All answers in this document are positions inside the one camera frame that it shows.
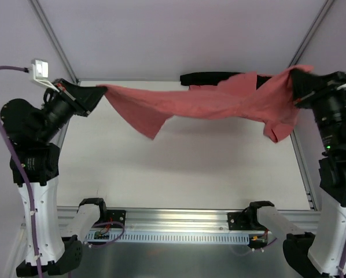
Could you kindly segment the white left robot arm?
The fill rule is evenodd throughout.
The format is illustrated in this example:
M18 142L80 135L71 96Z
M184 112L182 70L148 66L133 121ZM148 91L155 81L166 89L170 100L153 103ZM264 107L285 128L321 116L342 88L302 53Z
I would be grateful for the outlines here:
M14 150L10 168L24 205L27 227L27 253L16 268L18 277L43 273L57 276L76 269L87 233L93 225L103 226L108 220L104 200L87 198L80 202L65 231L60 231L57 214L60 148L52 143L71 117L89 116L106 91L104 86L81 87L58 79L45 91L41 108L16 98L0 111Z

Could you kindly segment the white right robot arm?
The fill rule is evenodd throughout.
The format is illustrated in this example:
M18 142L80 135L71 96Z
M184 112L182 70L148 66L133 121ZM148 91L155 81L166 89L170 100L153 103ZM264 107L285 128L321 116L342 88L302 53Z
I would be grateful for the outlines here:
M252 202L246 223L280 240L288 265L300 276L346 277L346 73L294 69L290 75L294 105L312 110L324 147L318 227L315 233L298 228L268 201Z

